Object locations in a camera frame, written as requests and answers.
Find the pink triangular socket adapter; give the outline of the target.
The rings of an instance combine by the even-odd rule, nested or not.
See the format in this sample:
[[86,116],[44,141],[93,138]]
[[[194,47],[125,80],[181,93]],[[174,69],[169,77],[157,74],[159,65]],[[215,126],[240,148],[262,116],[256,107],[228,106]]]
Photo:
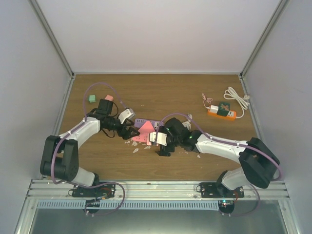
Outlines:
[[150,121],[145,122],[138,130],[139,136],[133,137],[132,141],[146,143],[149,138],[149,134],[155,132],[155,129]]

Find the green plug adapter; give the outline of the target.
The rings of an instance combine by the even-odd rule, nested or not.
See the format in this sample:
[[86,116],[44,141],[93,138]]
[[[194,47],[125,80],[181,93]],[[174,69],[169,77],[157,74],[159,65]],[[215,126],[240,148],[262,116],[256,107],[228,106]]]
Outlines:
[[89,103],[95,103],[96,102],[96,95],[89,95],[88,96],[88,102]]

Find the pink cube socket adapter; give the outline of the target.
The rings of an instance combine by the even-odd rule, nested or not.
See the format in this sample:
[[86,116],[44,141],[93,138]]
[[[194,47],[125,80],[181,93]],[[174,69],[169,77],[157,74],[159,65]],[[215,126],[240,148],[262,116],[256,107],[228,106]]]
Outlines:
[[152,142],[149,139],[147,139],[146,145],[152,146]]

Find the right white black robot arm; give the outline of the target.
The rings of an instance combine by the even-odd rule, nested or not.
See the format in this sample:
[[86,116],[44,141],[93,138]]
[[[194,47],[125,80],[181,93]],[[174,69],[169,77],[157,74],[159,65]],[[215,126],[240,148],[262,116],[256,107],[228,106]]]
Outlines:
[[238,163],[239,168],[224,171],[217,179],[215,188],[220,197],[228,197],[233,190],[245,185],[268,188],[280,165],[258,138],[236,141],[210,135],[200,128],[191,131],[175,117],[151,133],[149,141],[160,146],[159,156],[170,156],[176,147],[181,147],[188,152],[212,154]]

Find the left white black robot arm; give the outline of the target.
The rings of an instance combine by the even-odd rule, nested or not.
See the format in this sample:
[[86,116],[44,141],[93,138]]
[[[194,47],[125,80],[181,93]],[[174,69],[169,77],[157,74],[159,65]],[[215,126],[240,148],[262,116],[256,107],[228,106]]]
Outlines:
[[95,197],[100,193],[97,174],[87,171],[79,165],[79,148],[100,131],[112,131],[123,140],[140,134],[131,120],[135,116],[131,108],[112,115],[115,103],[101,99],[98,107],[86,114],[83,120],[71,130],[59,136],[50,135],[45,140],[40,173],[49,176],[54,183],[70,182],[83,187],[84,192]]

